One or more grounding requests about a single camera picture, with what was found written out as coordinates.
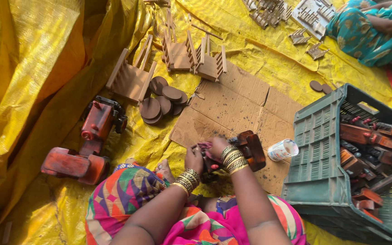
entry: woman's hand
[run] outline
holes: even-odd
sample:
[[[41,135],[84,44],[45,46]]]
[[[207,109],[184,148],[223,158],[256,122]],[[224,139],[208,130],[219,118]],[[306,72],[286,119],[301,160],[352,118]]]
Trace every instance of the woman's hand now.
[[[207,141],[213,143],[213,147],[208,151],[216,158],[220,158],[223,150],[229,145],[226,139],[219,137],[210,138]]]
[[[184,167],[187,169],[193,169],[196,171],[199,176],[202,175],[203,171],[203,158],[202,153],[200,153],[200,148],[196,147],[192,149],[191,147],[187,148],[186,160],[184,163]]]

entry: plastic container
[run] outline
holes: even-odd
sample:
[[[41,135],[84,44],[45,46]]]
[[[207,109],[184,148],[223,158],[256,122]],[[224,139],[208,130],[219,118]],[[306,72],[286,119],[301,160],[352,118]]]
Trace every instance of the plastic container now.
[[[383,224],[353,206],[349,176],[340,167],[340,113],[392,124],[392,109],[350,84],[298,111],[294,141],[299,153],[291,159],[281,198],[302,218],[342,239],[390,244],[392,188],[381,195],[384,206],[378,218]]]
[[[292,139],[284,139],[267,150],[267,155],[273,161],[281,161],[289,157],[294,157],[299,153],[297,144]]]

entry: wooden chair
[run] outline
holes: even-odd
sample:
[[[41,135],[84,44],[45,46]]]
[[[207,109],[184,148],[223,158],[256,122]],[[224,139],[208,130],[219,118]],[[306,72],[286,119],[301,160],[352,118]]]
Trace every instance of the wooden chair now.
[[[148,38],[143,44],[133,65],[128,64],[128,61],[126,60],[128,49],[123,49],[119,60],[113,69],[112,75],[106,84],[106,88],[111,93],[116,93],[134,102],[143,101],[157,65],[154,61],[149,72],[144,71],[146,62],[151,53],[151,44],[152,35],[148,35]],[[142,64],[140,68],[137,68],[142,60],[143,54]]]

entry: wooden disc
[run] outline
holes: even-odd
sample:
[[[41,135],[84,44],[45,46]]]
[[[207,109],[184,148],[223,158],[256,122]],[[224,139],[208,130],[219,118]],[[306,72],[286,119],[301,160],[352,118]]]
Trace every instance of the wooden disc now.
[[[173,105],[173,115],[179,115],[183,109],[183,105]]]
[[[171,86],[163,87],[162,94],[166,99],[172,100],[172,101],[179,101],[181,100],[182,93],[181,90],[176,89]]]
[[[163,87],[166,86],[169,86],[169,84],[167,83],[166,79],[160,76],[152,78],[152,80],[149,82],[149,88],[154,94],[158,96],[162,95]]]
[[[156,116],[155,118],[152,118],[152,119],[146,119],[146,118],[142,117],[143,121],[149,125],[158,124],[162,118],[163,118],[163,113],[161,111],[160,111],[160,114],[158,114],[158,116]]]
[[[309,83],[309,86],[312,88],[312,90],[314,90],[316,92],[321,92],[323,89],[322,85],[318,81],[315,81],[315,80],[312,80]]]
[[[163,115],[169,114],[172,107],[172,103],[170,102],[170,100],[166,99],[164,96],[158,96],[156,99],[158,100],[158,102],[160,102],[161,112],[163,113]]]
[[[181,99],[179,101],[173,102],[175,105],[185,105],[187,103],[187,99],[188,99],[187,94],[184,93],[183,91],[181,91],[181,94],[182,94]]]
[[[323,84],[321,87],[323,89],[324,94],[326,95],[333,91],[332,88],[327,84]]]
[[[145,98],[140,105],[140,115],[146,119],[153,119],[161,112],[160,102],[155,98]]]

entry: miniature wooden chair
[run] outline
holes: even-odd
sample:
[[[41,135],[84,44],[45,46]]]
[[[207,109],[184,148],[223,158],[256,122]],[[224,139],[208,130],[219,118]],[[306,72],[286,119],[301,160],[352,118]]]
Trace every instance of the miniature wooden chair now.
[[[222,73],[226,73],[226,54],[225,46],[222,45],[221,53],[210,56],[210,35],[207,33],[202,38],[202,42],[196,49],[197,65],[194,74],[210,81],[219,81]]]
[[[146,91],[149,87],[149,83],[154,74],[155,66],[157,63],[154,61],[149,72],[144,71],[146,62],[151,53],[152,35],[148,35],[143,47],[137,56],[134,65],[128,64],[126,56],[128,54],[128,49],[124,48],[113,72],[108,79],[106,88],[111,93],[116,93],[120,96],[128,98],[134,102],[143,101]],[[140,68],[140,61],[142,55],[144,54],[142,64]]]
[[[168,10],[167,29],[163,28],[164,37],[161,42],[164,53],[162,60],[166,63],[167,71],[190,71],[197,65],[191,33],[190,31],[187,31],[187,39],[184,43],[177,43],[175,25],[173,24],[171,17],[170,10]]]

